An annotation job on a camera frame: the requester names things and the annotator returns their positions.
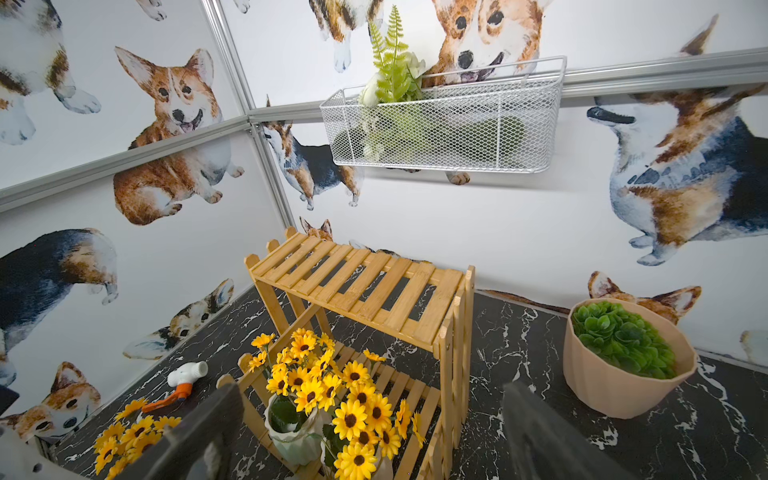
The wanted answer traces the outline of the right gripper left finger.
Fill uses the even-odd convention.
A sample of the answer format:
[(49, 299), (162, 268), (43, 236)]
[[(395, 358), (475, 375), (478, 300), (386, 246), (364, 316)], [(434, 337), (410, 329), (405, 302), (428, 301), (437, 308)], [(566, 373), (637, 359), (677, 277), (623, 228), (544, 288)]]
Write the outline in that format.
[(226, 384), (127, 466), (119, 479), (227, 479), (243, 423), (241, 392)]

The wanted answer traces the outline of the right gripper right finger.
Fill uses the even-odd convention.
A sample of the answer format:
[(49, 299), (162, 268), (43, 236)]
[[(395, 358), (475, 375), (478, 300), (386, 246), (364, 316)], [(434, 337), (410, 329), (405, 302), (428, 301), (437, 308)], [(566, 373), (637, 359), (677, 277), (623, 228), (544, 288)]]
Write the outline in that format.
[(521, 382), (504, 386), (502, 415), (520, 479), (631, 479)]

